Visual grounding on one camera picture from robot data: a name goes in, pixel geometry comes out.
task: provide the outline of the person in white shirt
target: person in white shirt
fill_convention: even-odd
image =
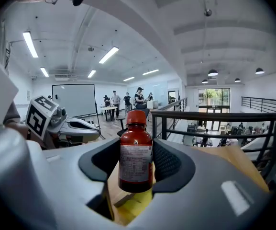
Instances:
[[[114,90],[113,91],[113,96],[111,97],[112,100],[112,106],[117,107],[117,118],[119,117],[119,104],[121,98],[117,95],[117,92]],[[112,118],[114,118],[114,109],[112,110]]]

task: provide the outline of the bottle neck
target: bottle neck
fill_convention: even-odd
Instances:
[[[144,124],[129,124],[128,125],[128,130],[141,130],[144,131],[145,130],[145,125]]]

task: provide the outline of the chair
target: chair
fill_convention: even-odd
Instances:
[[[148,117],[149,109],[145,108],[145,109],[135,109],[135,110],[143,111],[145,113],[146,118]],[[122,130],[120,130],[117,133],[119,137],[121,137],[128,130],[128,128],[124,129],[124,125],[123,125],[123,120],[124,119],[125,119],[125,117],[121,116],[121,115],[119,115],[119,117],[117,118],[117,120],[119,120],[121,122],[121,127],[122,127]]]

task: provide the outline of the large window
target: large window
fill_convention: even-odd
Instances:
[[[229,106],[230,89],[199,90],[199,106]]]

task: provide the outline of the whiteboard frame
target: whiteboard frame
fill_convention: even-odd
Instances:
[[[54,86],[65,86],[65,85],[93,85],[94,103],[95,103],[95,113],[84,114],[84,115],[75,116],[75,117],[80,118],[80,117],[86,117],[86,116],[88,116],[88,115],[97,115],[97,114],[98,114],[98,109],[97,109],[96,100],[95,100],[95,84],[92,84],[92,83],[53,84],[53,85],[52,85],[52,98],[53,98],[53,101],[54,101],[54,92],[53,92]]]

